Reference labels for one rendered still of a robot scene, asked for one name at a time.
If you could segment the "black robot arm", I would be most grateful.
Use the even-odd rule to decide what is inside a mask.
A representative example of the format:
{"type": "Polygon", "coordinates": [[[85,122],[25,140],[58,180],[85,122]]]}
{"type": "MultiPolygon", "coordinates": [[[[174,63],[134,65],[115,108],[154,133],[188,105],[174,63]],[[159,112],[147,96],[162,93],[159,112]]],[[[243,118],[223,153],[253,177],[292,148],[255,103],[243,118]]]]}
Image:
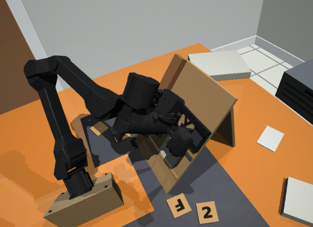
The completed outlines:
{"type": "Polygon", "coordinates": [[[116,117],[109,131],[118,142],[122,141],[124,134],[143,134],[147,130],[149,117],[144,109],[150,108],[158,113],[161,120],[175,124],[175,116],[185,104],[171,90],[158,89],[160,82],[156,79],[134,72],[129,73],[124,91],[119,95],[96,84],[67,56],[28,60],[23,71],[29,85],[39,94],[53,133],[54,176],[58,181],[64,181],[70,194],[69,200],[90,192],[93,182],[84,168],[88,166],[88,161],[83,140],[72,134],[59,100],[57,75],[84,99],[94,119],[106,121],[116,117]],[[156,106],[151,108],[154,98],[156,106]]]}

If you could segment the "white paper ticket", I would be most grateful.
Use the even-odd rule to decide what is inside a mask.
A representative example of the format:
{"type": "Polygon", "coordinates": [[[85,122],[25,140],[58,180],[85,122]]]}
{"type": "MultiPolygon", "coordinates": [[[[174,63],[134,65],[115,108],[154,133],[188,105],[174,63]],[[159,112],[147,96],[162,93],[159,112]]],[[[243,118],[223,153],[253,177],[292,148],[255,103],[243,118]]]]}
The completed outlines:
{"type": "Polygon", "coordinates": [[[171,137],[168,135],[159,150],[164,156],[164,158],[166,159],[166,161],[169,163],[171,168],[173,168],[173,166],[175,165],[175,163],[178,161],[180,157],[175,157],[174,154],[169,149],[169,147],[167,146],[167,143],[169,142],[170,139],[171,137]]]}

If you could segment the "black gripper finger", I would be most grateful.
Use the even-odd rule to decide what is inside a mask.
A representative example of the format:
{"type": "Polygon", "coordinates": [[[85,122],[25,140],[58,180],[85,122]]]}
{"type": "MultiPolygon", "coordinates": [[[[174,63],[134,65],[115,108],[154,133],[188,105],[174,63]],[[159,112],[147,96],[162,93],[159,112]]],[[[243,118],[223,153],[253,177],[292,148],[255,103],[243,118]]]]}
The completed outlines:
{"type": "Polygon", "coordinates": [[[175,116],[175,118],[177,118],[177,120],[180,120],[181,115],[177,114],[177,115],[175,116]]]}
{"type": "Polygon", "coordinates": [[[183,123],[181,123],[180,127],[187,129],[190,133],[193,132],[193,129],[191,129],[191,128],[186,128],[183,123]]]}

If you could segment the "white flat rectangular card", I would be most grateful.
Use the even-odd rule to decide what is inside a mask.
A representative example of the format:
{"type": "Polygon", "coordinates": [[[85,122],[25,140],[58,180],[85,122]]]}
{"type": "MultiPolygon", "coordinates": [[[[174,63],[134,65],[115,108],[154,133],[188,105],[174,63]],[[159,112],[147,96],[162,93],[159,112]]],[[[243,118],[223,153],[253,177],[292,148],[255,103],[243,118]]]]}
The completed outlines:
{"type": "Polygon", "coordinates": [[[281,133],[278,130],[273,129],[267,125],[267,127],[259,137],[257,143],[275,152],[281,139],[283,138],[283,135],[284,133],[281,133]]]}

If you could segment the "brown tile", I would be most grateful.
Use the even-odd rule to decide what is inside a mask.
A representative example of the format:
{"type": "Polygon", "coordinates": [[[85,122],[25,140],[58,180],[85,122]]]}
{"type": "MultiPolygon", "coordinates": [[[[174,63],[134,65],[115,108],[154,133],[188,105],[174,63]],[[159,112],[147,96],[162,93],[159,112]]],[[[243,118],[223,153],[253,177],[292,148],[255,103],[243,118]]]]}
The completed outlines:
{"type": "Polygon", "coordinates": [[[182,216],[191,211],[191,207],[189,206],[183,193],[178,194],[175,197],[169,198],[166,201],[174,218],[182,216]]]}
{"type": "Polygon", "coordinates": [[[199,218],[199,224],[219,222],[214,201],[197,203],[196,207],[199,218]]]}

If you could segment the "tan letter tile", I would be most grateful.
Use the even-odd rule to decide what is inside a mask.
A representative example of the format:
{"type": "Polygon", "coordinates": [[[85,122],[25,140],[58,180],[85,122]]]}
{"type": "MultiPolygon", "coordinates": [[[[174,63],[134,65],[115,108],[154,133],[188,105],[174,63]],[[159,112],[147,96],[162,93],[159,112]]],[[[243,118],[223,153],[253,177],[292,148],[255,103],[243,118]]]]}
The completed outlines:
{"type": "Polygon", "coordinates": [[[106,125],[104,125],[101,121],[97,124],[93,125],[90,128],[97,136],[100,136],[102,133],[104,133],[107,129],[109,129],[106,125]]]}
{"type": "Polygon", "coordinates": [[[192,121],[184,113],[181,116],[181,118],[177,124],[180,126],[181,123],[183,123],[186,128],[194,129],[194,127],[195,127],[195,125],[192,123],[192,121]]]}
{"type": "MultiPolygon", "coordinates": [[[[124,134],[122,140],[130,138],[130,137],[131,137],[130,134],[124,134]]],[[[115,138],[115,136],[114,136],[114,138],[115,138]]],[[[118,142],[118,140],[116,138],[115,138],[115,141],[118,142]]]]}

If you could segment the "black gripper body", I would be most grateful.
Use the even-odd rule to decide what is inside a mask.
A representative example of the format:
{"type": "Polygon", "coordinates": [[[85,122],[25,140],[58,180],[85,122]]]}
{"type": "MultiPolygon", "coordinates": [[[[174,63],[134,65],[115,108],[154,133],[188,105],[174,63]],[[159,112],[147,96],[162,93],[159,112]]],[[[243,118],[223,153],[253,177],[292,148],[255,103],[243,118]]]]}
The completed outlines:
{"type": "Polygon", "coordinates": [[[167,146],[175,157],[183,157],[188,148],[194,141],[194,137],[190,132],[182,127],[174,126],[172,123],[161,120],[158,113],[149,109],[144,109],[149,117],[147,130],[142,134],[144,138],[148,138],[150,134],[155,134],[161,138],[163,134],[169,135],[171,139],[167,146]]]}

